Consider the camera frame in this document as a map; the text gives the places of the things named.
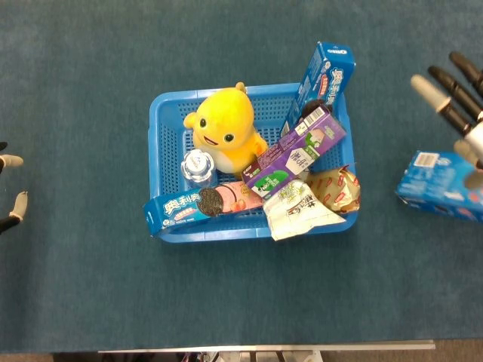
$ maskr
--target purple snack box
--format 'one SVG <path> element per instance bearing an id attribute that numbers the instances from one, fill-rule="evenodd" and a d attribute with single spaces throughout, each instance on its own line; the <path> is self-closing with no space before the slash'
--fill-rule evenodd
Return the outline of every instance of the purple snack box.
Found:
<path id="1" fill-rule="evenodd" d="M 241 177 L 263 200 L 271 198 L 346 135 L 324 107 L 318 107 L 248 166 Z"/>

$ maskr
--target plush toy mouth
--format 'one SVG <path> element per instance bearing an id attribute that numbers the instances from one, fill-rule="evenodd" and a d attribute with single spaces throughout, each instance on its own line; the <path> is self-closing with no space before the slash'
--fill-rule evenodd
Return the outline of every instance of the plush toy mouth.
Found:
<path id="1" fill-rule="evenodd" d="M 206 143 L 210 144 L 210 145 L 213 145 L 213 146 L 216 146 L 218 143 L 210 140 L 208 137 L 205 136 L 205 141 Z"/>

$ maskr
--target oreo box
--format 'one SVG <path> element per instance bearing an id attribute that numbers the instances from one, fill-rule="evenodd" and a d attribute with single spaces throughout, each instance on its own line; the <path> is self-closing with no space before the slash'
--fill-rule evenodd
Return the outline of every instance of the oreo box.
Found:
<path id="1" fill-rule="evenodd" d="M 295 128 L 309 101 L 321 100 L 326 106 L 333 104 L 347 86 L 354 68 L 349 47 L 319 41 L 285 117 L 281 136 Z"/>
<path id="2" fill-rule="evenodd" d="M 242 181 L 221 183 L 215 187 L 192 189 L 159 195 L 144 205 L 144 215 L 151 235 L 262 206 L 260 196 Z"/>
<path id="3" fill-rule="evenodd" d="M 417 209 L 483 222 L 483 172 L 453 152 L 421 152 L 396 192 Z"/>

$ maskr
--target table surface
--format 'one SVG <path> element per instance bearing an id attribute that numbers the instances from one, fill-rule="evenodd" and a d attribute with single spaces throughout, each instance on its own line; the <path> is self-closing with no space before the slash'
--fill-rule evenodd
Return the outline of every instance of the table surface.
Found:
<path id="1" fill-rule="evenodd" d="M 452 50 L 483 64 L 481 3 L 0 2 L 0 351 L 483 336 L 481 225 L 406 207 L 418 149 L 455 132 L 412 90 Z M 349 44 L 362 208 L 342 234 L 203 244 L 148 236 L 148 109 L 168 91 L 299 81 Z"/>

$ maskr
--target blue plastic basket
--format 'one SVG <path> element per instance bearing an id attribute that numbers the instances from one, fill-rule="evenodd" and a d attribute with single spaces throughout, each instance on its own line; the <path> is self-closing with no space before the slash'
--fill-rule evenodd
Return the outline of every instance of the blue plastic basket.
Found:
<path id="1" fill-rule="evenodd" d="M 278 139 L 281 124 L 287 115 L 298 83 L 247 87 L 255 109 L 255 127 L 272 145 Z M 149 109 L 149 188 L 150 197 L 189 189 L 180 172 L 184 154 L 193 148 L 192 131 L 183 126 L 183 119 L 194 112 L 208 96 L 218 91 L 191 90 L 158 96 Z M 337 146 L 323 155 L 312 166 L 313 170 L 330 170 L 349 164 L 355 172 L 349 116 L 343 96 L 334 105 L 334 115 L 346 129 L 347 135 Z M 235 180 L 219 173 L 219 182 Z M 310 234 L 341 232 L 350 228 L 357 213 L 346 216 L 342 224 L 314 228 Z M 215 241 L 227 239 L 267 238 L 270 230 L 261 209 L 212 218 L 207 222 L 177 228 L 159 237 L 171 243 Z"/>

